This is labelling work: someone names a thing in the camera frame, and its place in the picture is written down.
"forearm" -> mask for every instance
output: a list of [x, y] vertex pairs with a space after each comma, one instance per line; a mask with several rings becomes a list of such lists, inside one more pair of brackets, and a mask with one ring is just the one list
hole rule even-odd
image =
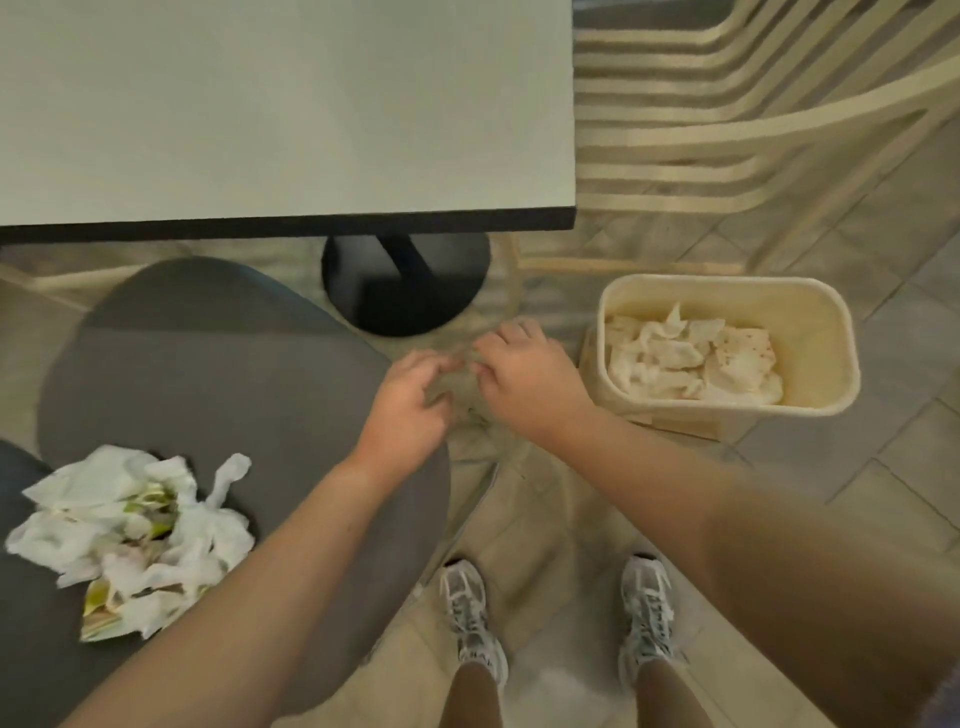
[[928, 557], [602, 410], [552, 449], [838, 725], [907, 724], [960, 656], [957, 580]]
[[379, 505], [335, 468], [186, 615], [130, 658], [64, 728], [268, 725], [302, 646]]

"sneaker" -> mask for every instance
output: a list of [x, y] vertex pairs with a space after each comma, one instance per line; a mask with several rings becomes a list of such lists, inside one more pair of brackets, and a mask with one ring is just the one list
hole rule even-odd
[[620, 577], [623, 606], [630, 617], [630, 633], [620, 647], [620, 682], [632, 690], [640, 666], [650, 660], [673, 658], [674, 612], [670, 604], [670, 577], [655, 556], [635, 554]]
[[476, 567], [466, 559], [448, 564], [440, 577], [446, 615], [457, 637], [460, 664], [486, 666], [503, 691], [507, 683], [507, 655], [493, 636], [487, 620], [487, 589]]

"crumpled napkin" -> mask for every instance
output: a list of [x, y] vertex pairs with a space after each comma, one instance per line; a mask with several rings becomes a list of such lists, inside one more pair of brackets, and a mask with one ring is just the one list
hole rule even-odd
[[680, 304], [663, 323], [613, 316], [605, 323], [607, 372], [614, 386], [640, 399], [776, 404], [783, 380], [762, 328], [723, 319], [685, 321]]
[[182, 457], [106, 445], [27, 488], [37, 510], [11, 531], [11, 554], [56, 571], [58, 587], [90, 582], [82, 642], [139, 632], [186, 612], [253, 548], [249, 522], [223, 508], [251, 461], [232, 455], [206, 500]]

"beige trash bin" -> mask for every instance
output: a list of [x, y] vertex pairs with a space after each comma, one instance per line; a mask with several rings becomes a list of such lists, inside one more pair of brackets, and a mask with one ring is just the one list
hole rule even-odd
[[[685, 319], [725, 319], [770, 332], [783, 378], [779, 404], [637, 399], [607, 374], [610, 351], [604, 322], [615, 315], [663, 321], [674, 303]], [[860, 367], [846, 303], [815, 279], [638, 274], [611, 282], [597, 314], [599, 403], [618, 414], [648, 412], [671, 419], [709, 419], [724, 413], [827, 417], [842, 412], [860, 391]]]

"finger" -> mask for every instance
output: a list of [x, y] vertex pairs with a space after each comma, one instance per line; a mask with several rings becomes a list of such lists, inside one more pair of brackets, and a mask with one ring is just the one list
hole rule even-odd
[[526, 332], [534, 341], [546, 341], [546, 334], [543, 333], [543, 329], [540, 328], [534, 319], [517, 319], [517, 323], [520, 327]]
[[435, 355], [432, 349], [411, 349], [396, 363], [398, 369], [412, 369], [429, 356]]
[[530, 337], [527, 332], [520, 327], [516, 321], [505, 321], [498, 329], [500, 337], [508, 344], [518, 344], [521, 341], [527, 341]]
[[463, 360], [456, 356], [433, 353], [426, 356], [414, 364], [406, 373], [413, 381], [423, 389], [426, 389], [433, 383], [440, 374], [452, 372], [463, 366]]
[[480, 389], [483, 399], [490, 401], [499, 389], [493, 369], [478, 361], [471, 361], [470, 370], [477, 376], [477, 387]]
[[450, 392], [441, 394], [437, 401], [430, 405], [430, 412], [436, 414], [444, 423], [444, 432], [453, 424], [453, 395]]
[[499, 355], [507, 350], [507, 342], [495, 331], [488, 331], [473, 342], [473, 348], [487, 360], [488, 364], [495, 365]]

